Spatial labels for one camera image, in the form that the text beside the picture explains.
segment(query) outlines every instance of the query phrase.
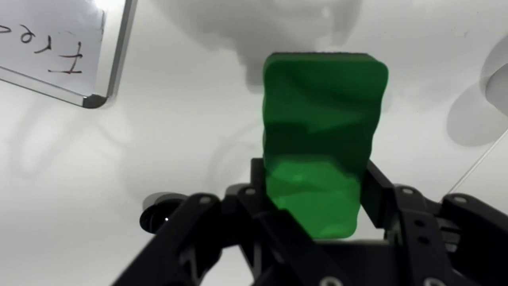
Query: green foam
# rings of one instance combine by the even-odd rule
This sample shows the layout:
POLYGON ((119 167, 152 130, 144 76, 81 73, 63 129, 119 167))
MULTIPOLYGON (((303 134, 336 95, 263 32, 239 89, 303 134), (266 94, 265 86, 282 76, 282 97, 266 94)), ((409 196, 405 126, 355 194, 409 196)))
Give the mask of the green foam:
POLYGON ((263 81, 268 197, 312 238, 351 237, 385 65, 366 54, 273 54, 263 81))

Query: white wall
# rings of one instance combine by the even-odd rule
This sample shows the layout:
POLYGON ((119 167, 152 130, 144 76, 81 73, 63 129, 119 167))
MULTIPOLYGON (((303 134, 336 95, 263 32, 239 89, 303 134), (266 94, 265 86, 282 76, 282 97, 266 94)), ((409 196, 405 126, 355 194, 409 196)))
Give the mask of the white wall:
MULTIPOLYGON (((0 283, 109 285, 149 238, 136 224, 149 194, 222 194, 244 180, 260 154, 258 75, 271 51, 365 51, 385 62, 373 161, 430 197, 506 130, 506 2, 306 3, 139 2, 119 95, 104 110, 0 83, 0 283)), ((462 189, 506 202, 506 148, 462 189)), ((246 280, 236 259, 206 283, 246 280)))

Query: whiteboard frame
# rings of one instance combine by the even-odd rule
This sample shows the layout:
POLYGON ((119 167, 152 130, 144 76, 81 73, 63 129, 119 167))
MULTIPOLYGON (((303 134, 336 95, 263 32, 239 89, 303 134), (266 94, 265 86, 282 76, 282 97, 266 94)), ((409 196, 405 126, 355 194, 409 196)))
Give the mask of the whiteboard frame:
POLYGON ((0 80, 82 108, 100 108, 116 94, 136 0, 114 0, 104 11, 93 94, 82 95, 0 65, 0 80))

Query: black marker writing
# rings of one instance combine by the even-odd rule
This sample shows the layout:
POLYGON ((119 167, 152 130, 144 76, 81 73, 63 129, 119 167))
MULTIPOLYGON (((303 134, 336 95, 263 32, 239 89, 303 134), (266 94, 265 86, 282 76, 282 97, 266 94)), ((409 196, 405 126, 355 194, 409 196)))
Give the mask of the black marker writing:
POLYGON ((20 43, 30 43, 35 38, 35 33, 27 26, 20 26, 20 27, 27 30, 20 35, 20 43))
POLYGON ((44 53, 44 51, 51 51, 51 37, 47 37, 47 45, 46 45, 46 48, 44 48, 44 49, 39 49, 39 51, 35 51, 33 54, 41 54, 41 53, 44 53))
POLYGON ((12 30, 6 26, 0 26, 0 33, 11 33, 12 30))
POLYGON ((49 73, 66 73, 66 75, 82 73, 81 70, 76 70, 78 60, 82 59, 81 41, 78 41, 78 53, 76 54, 73 54, 73 56, 60 56, 60 57, 74 59, 73 65, 70 67, 70 70, 47 70, 49 73))

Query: green object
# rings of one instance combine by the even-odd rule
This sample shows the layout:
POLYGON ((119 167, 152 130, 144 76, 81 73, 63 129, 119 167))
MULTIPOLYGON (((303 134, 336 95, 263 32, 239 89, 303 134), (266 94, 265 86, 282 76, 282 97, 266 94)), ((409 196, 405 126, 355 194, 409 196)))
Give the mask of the green object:
POLYGON ((312 238, 351 237, 385 65, 366 54, 273 54, 263 81, 268 197, 312 238))

